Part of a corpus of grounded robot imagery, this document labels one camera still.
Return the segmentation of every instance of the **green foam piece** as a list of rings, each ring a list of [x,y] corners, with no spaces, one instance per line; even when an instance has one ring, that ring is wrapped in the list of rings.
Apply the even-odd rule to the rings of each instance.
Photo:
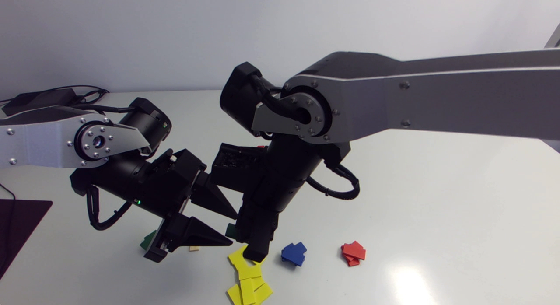
[[[226,229],[226,237],[229,237],[231,239],[235,239],[237,240],[239,237],[239,231],[238,229],[235,228],[235,225],[232,223],[229,223],[227,225],[227,229]]]
[[[148,250],[148,246],[150,245],[150,242],[152,242],[152,238],[154,238],[154,235],[156,235],[156,231],[153,231],[152,233],[144,237],[144,241],[142,241],[142,243],[140,244],[140,247],[142,247],[142,249]]]

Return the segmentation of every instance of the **blue foam piece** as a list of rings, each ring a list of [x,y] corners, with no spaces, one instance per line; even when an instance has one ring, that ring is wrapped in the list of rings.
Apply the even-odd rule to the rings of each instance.
[[[291,263],[301,267],[305,260],[304,253],[306,251],[306,247],[301,242],[296,245],[291,243],[282,249],[282,261],[290,261]]]

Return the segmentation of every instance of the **black mat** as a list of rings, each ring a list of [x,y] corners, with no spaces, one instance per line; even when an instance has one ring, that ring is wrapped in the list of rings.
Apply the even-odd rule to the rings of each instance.
[[[52,204],[52,201],[0,199],[0,279]]]

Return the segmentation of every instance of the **white table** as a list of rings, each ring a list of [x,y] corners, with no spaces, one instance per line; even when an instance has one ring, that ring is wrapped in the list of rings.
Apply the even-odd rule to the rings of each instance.
[[[220,110],[219,95],[123,93],[101,103],[152,100],[173,123],[160,153],[186,147],[210,165],[221,142],[266,144]],[[544,143],[392,130],[353,142],[343,163],[360,178],[360,197],[342,201],[302,188],[280,214],[262,266],[274,290],[265,304],[558,304],[560,156]],[[70,173],[0,172],[20,199],[54,201],[0,281],[0,304],[230,303],[235,272],[226,256],[241,244],[182,248],[153,263],[138,245],[160,219],[133,207],[114,227],[95,231]],[[350,187],[322,166],[313,176],[332,189]],[[239,193],[224,193],[241,205]],[[104,219],[122,201],[101,197]],[[192,204],[185,213],[218,231],[232,222]],[[349,268],[340,245],[354,240],[366,260]],[[308,248],[303,267],[282,263],[280,250],[299,241]]]

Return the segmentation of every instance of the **bolt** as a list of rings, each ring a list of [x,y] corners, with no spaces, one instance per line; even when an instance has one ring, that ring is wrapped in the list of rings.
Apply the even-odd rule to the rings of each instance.
[[[408,90],[408,88],[410,87],[410,82],[402,81],[402,82],[399,83],[399,87],[402,90]]]

